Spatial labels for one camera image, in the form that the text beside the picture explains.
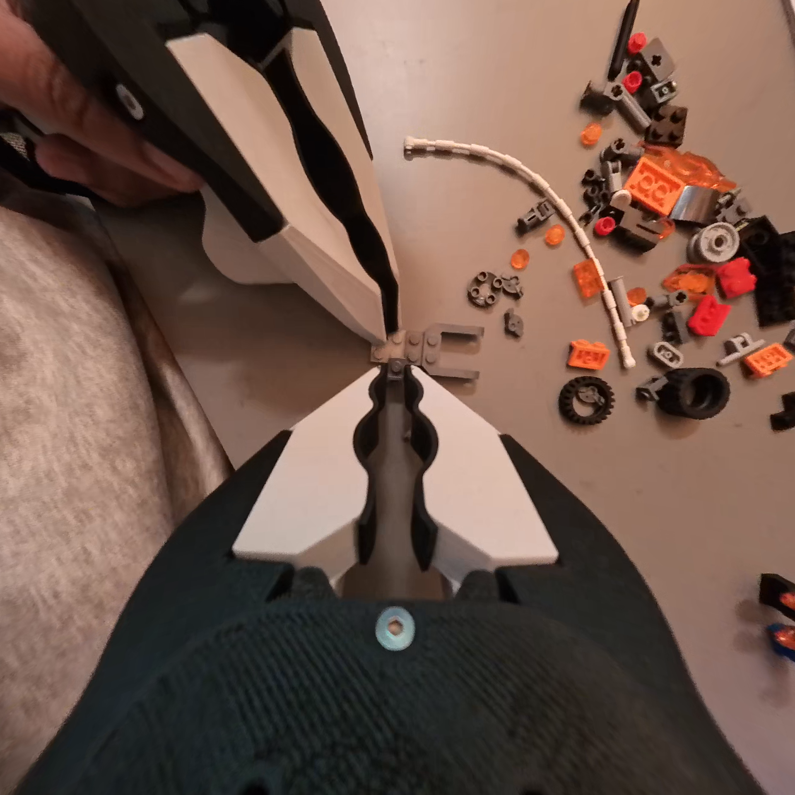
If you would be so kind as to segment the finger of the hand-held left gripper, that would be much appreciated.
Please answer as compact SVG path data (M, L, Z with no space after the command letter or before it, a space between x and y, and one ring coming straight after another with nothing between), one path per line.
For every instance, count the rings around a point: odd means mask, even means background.
M383 342L399 326L382 326L377 288L365 284L341 225L322 206L299 159L280 103L281 42L264 70L209 34L168 43L284 219L277 234L254 242L206 185L204 250L232 281L293 283L356 335Z
M372 155L313 29L295 27L282 39L280 103L309 183L341 225L365 284L377 288L382 326L400 326L399 274Z

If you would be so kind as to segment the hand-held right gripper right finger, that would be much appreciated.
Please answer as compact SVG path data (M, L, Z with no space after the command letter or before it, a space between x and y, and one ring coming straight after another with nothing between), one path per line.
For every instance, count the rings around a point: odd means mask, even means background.
M556 563L499 431L414 366L404 372L404 399L421 461L410 525L420 569L435 569L456 591L473 571Z

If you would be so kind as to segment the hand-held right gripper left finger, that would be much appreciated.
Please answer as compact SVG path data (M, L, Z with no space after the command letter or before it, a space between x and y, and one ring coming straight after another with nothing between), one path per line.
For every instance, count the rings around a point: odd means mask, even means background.
M372 552L374 491L386 368L365 372L289 431L231 551L247 561L323 571L333 589Z

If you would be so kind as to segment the grey lego fork plate assembly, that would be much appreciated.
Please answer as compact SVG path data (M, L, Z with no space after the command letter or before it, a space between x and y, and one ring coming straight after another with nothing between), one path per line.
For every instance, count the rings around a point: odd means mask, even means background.
M383 366L389 359L407 359L410 366L419 367L433 378L474 382L479 371L443 364L442 343L446 337L479 343L484 332L483 326L455 323L434 323L423 331L400 329L388 334L385 341L371 345L370 363Z

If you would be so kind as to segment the small black lego tyre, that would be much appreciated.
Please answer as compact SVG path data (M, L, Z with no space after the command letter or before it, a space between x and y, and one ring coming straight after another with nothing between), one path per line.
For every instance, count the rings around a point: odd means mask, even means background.
M611 386L593 375L571 379L561 388L558 409L568 422L593 427L606 421L614 410Z

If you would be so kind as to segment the large black lego tyre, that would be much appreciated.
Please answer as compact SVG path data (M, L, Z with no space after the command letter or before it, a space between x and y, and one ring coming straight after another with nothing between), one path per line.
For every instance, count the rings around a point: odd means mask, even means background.
M658 408L671 416L693 421L716 417L728 405L730 382L713 368L670 370L658 391Z

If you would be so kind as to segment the light grey lego tube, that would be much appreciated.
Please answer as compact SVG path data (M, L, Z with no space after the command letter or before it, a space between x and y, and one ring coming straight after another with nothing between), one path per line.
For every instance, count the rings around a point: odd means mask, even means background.
M635 324L635 320L623 276L610 280L608 282L608 287L614 298L621 323L624 328L631 328Z

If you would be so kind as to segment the clear orange lego plate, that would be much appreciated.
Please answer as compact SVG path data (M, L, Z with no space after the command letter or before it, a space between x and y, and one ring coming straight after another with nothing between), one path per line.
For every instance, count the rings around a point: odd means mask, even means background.
M601 264L594 258L587 258L573 265L571 275L577 293L584 302L610 290Z

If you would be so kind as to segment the black lego claw pieces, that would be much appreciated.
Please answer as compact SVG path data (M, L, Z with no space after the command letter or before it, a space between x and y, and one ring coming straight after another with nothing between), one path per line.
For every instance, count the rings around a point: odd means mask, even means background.
M589 169L583 174L583 203L585 212L579 218L579 224L587 227L597 220L610 204L611 191L603 173Z

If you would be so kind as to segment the light grey lego liftarm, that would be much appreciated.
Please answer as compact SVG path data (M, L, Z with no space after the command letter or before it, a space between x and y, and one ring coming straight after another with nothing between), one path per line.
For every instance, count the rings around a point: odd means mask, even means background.
M603 94L607 98L610 110L618 110L637 133L646 134L651 125L651 118L622 83L606 82Z

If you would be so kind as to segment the clear orange lego flame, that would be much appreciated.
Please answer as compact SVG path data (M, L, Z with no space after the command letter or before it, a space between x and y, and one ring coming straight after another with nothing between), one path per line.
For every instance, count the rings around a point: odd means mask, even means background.
M689 300L699 301L715 292L716 268L713 265L680 265L661 281L661 286L667 293L684 291Z
M738 188L735 182L729 180L704 156L648 142L643 142L641 145L647 159L687 186L711 188L721 194Z

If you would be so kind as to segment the black lego axle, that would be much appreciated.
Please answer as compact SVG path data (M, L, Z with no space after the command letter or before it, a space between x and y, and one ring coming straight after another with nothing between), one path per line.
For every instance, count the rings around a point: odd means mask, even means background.
M615 39L614 50L607 70L607 81L613 82L621 73L628 54L628 47L634 31L640 1L629 1L624 9L619 30Z

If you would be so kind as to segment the dark brown lego brick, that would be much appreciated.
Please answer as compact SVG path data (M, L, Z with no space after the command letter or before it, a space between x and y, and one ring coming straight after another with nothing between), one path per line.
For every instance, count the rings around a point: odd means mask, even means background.
M617 221L615 235L619 243L638 253L654 249L675 231L675 224L665 216L630 205Z

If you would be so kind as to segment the large orange lego brick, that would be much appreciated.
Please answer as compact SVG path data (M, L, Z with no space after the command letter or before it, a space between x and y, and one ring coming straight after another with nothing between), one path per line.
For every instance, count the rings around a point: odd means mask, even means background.
M670 217L687 185L649 157L642 156L623 187L649 211Z

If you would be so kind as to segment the dark brown lego plate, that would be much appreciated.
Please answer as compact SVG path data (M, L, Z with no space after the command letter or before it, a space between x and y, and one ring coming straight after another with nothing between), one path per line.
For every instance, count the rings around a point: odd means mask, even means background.
M656 108L650 115L651 124L645 132L645 142L651 145L678 148L684 140L689 109L671 103Z

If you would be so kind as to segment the grey lego brick cross hole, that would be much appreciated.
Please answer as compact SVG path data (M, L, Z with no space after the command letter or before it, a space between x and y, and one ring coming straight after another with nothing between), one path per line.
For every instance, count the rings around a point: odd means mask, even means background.
M659 37L649 40L639 52L638 69L650 84L663 82L674 73L675 63Z

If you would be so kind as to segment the light grey lego wheel hub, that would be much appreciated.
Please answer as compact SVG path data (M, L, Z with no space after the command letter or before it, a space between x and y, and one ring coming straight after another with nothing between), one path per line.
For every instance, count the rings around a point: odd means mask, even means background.
M694 233L687 246L689 263L720 265L735 258L740 248L740 234L735 226L716 222Z

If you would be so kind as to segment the silver curved lego piece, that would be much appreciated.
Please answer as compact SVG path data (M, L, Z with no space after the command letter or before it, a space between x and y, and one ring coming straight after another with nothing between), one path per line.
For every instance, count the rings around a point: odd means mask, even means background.
M708 226L715 222L722 192L703 185L686 185L668 217L675 223Z

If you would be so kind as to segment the black lego plate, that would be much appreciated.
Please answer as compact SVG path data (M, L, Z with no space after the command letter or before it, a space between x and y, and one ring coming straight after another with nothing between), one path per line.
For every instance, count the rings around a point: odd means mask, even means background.
M741 257L756 276L754 301L758 323L766 328L794 320L794 231L780 233L767 216L740 228Z

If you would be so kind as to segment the person's left hand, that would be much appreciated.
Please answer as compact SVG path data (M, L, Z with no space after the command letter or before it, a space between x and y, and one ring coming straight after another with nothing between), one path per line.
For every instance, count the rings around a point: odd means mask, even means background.
M46 174L117 207L192 194L204 185L88 92L25 21L21 2L1 2L1 100L43 125L35 152Z

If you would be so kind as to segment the orange lego bracket brick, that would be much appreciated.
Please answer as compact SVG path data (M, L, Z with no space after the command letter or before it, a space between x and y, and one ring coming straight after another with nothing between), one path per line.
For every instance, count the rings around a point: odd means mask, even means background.
M769 378L786 368L794 360L793 353L782 343L771 343L746 355L742 367L748 378Z
M611 349L600 342L573 340L569 346L566 366L575 370L602 371L611 356Z

